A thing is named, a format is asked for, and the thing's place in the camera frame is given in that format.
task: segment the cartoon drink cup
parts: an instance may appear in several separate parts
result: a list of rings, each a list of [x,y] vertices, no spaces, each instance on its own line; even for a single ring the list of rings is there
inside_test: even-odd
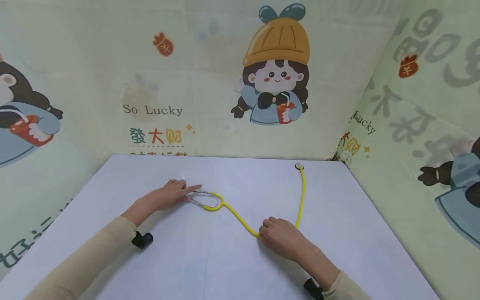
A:
[[[276,112],[278,114],[278,122],[280,124],[288,124],[292,122],[292,120],[288,117],[288,114],[292,110],[292,108],[295,107],[295,104],[290,102],[290,97],[288,96],[288,94],[282,93],[282,95],[285,95],[287,97],[287,102],[279,104],[276,107]]]
[[[40,121],[38,116],[25,116],[21,112],[13,109],[0,109],[0,111],[13,112],[21,117],[20,120],[10,126],[10,132],[18,135],[30,144],[40,147],[53,139],[53,134],[46,134],[38,127],[38,121]]]

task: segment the white table surface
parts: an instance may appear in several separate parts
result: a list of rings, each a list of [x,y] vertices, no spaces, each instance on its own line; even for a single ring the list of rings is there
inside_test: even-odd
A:
[[[114,155],[0,282],[0,299],[20,300],[138,197],[184,178],[215,191],[255,230],[275,216],[299,229],[374,300],[438,299],[350,171],[340,162]],[[132,246],[82,299],[311,299],[309,276],[259,245],[226,208],[192,203],[151,216],[139,230],[154,242]]]

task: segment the yellow knit hat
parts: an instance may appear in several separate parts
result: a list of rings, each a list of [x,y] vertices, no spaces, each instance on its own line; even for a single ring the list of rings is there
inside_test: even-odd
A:
[[[274,19],[260,28],[243,59],[245,67],[266,60],[292,60],[306,65],[310,43],[302,25],[291,18]]]

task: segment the red money bag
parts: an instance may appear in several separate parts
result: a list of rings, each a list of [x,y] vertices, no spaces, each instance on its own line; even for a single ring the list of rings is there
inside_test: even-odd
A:
[[[400,71],[398,71],[398,76],[400,76],[400,78],[407,78],[415,74],[419,70],[416,60],[417,55],[405,57],[405,59],[400,63]]]
[[[173,52],[173,43],[169,39],[165,38],[165,34],[162,32],[154,36],[153,44],[163,56],[168,56]]]

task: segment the stethoscope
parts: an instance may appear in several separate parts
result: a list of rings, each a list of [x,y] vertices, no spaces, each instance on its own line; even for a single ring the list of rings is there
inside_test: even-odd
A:
[[[295,168],[297,170],[300,171],[300,175],[301,175],[301,181],[302,181],[302,190],[301,190],[301,199],[300,199],[300,208],[299,208],[299,214],[297,216],[297,221],[295,222],[295,227],[298,228],[299,224],[300,224],[300,220],[301,220],[301,213],[302,213],[302,210],[303,210],[303,198],[305,197],[305,174],[303,173],[303,165],[302,164],[295,164]],[[208,206],[206,204],[203,204],[193,198],[190,198],[190,201],[192,203],[194,203],[195,205],[203,208],[204,210],[207,210],[209,212],[216,212],[217,210],[219,210],[220,208],[222,208],[223,206],[225,206],[226,208],[228,208],[229,211],[231,211],[233,213],[233,215],[235,217],[237,217],[237,219],[240,221],[240,223],[245,227],[245,229],[248,230],[249,233],[251,233],[253,236],[259,238],[260,235],[255,231],[253,230],[252,228],[250,228],[250,226],[248,226],[247,223],[245,223],[245,221],[241,218],[241,216],[235,211],[235,209],[233,209],[228,203],[225,202],[225,199],[223,198],[222,195],[220,195],[219,193],[216,193],[216,192],[207,192],[207,191],[196,191],[194,193],[197,193],[197,194],[207,194],[207,195],[211,195],[211,196],[214,196],[218,199],[217,201],[217,204],[215,206]]]

